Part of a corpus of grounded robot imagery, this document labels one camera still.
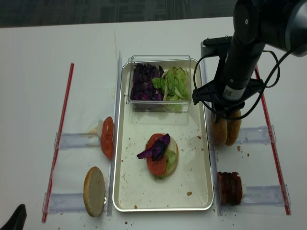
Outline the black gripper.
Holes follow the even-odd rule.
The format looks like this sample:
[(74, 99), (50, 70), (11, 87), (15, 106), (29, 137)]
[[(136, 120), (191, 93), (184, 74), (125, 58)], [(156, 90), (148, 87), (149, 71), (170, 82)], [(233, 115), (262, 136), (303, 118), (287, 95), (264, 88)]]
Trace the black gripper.
[(245, 100), (261, 92), (263, 86), (262, 80), (251, 79), (243, 89), (236, 90), (225, 86), (222, 93), (219, 93), (217, 81), (212, 80), (200, 88), (195, 88), (192, 99), (194, 104), (202, 102), (216, 119), (229, 119), (230, 115), (244, 107)]

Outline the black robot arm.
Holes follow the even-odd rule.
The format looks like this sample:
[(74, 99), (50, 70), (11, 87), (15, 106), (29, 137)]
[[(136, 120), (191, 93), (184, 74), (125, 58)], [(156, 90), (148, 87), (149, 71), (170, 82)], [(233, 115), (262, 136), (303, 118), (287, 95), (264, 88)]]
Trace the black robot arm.
[(304, 0), (239, 0), (233, 15), (232, 36), (205, 39), (202, 58), (218, 57), (215, 77), (195, 87), (192, 99), (203, 103), (216, 118), (232, 114), (269, 87), (251, 76), (266, 45), (297, 57), (307, 53), (307, 3)]

